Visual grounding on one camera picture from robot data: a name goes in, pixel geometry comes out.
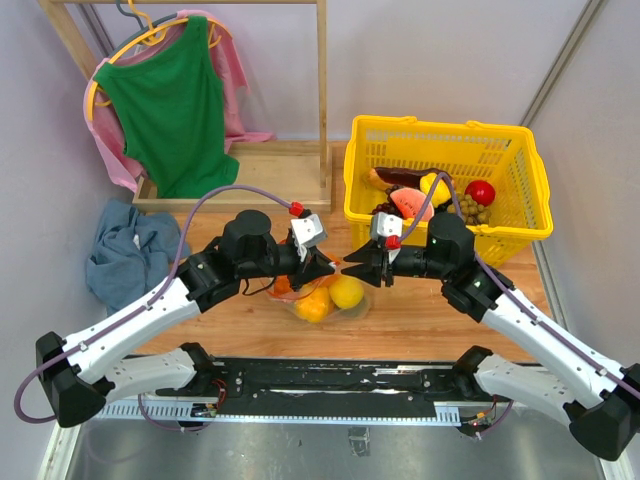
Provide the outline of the clear zip top bag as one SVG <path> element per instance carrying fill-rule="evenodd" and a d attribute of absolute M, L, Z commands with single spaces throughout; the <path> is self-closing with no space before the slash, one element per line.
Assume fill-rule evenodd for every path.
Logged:
<path fill-rule="evenodd" d="M 373 306 L 371 288 L 361 280 L 343 275 L 341 259 L 329 255 L 335 272 L 294 291 L 286 276 L 274 282 L 262 280 L 267 298 L 295 318 L 310 324 L 365 317 Z"/>

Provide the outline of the yellow toy lemon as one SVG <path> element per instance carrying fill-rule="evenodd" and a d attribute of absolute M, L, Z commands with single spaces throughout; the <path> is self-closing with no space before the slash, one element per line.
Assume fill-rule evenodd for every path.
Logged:
<path fill-rule="evenodd" d="M 329 295 L 339 309 L 349 310 L 360 304 L 364 288 L 356 278 L 339 275 L 329 286 Z"/>

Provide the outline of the yellow toy bell pepper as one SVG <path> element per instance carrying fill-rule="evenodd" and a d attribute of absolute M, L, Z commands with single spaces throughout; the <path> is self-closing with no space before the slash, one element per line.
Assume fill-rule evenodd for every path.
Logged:
<path fill-rule="evenodd" d="M 325 286 L 305 286 L 294 302 L 294 313 L 309 323 L 324 321 L 333 311 L 329 289 Z"/>

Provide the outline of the orange toy tangerine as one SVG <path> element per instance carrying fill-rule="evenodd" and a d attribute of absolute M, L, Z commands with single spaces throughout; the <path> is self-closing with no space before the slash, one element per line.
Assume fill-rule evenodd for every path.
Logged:
<path fill-rule="evenodd" d="M 281 297 L 293 292 L 287 276 L 278 276 L 273 284 L 273 294 Z"/>

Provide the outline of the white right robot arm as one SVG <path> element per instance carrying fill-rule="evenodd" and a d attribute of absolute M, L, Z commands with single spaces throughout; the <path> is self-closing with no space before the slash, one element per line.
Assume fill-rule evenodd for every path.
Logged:
<path fill-rule="evenodd" d="M 617 460 L 639 432 L 639 366 L 622 366 L 552 321 L 478 257 L 474 234 L 458 216 L 432 218 L 422 247 L 402 245 L 401 232 L 399 218 L 375 215 L 369 241 L 346 256 L 344 274 L 374 287 L 390 287 L 396 277 L 437 279 L 454 309 L 510 338 L 546 370 L 473 347 L 456 364 L 455 392 L 522 403 L 567 427 L 590 453 Z"/>

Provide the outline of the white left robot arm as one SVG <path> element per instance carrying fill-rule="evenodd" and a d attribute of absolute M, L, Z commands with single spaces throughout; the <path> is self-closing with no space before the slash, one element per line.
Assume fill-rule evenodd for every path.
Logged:
<path fill-rule="evenodd" d="M 270 218 L 245 210 L 206 248 L 190 255 L 149 293 L 100 323 L 36 343 L 37 376 L 63 428 L 80 425 L 107 404 L 143 393 L 208 393 L 220 370 L 197 343 L 164 354 L 133 356 L 139 346 L 240 294 L 251 279 L 288 279 L 293 290 L 335 268 L 318 245 L 327 233 L 316 214 L 294 218 L 284 242 Z"/>

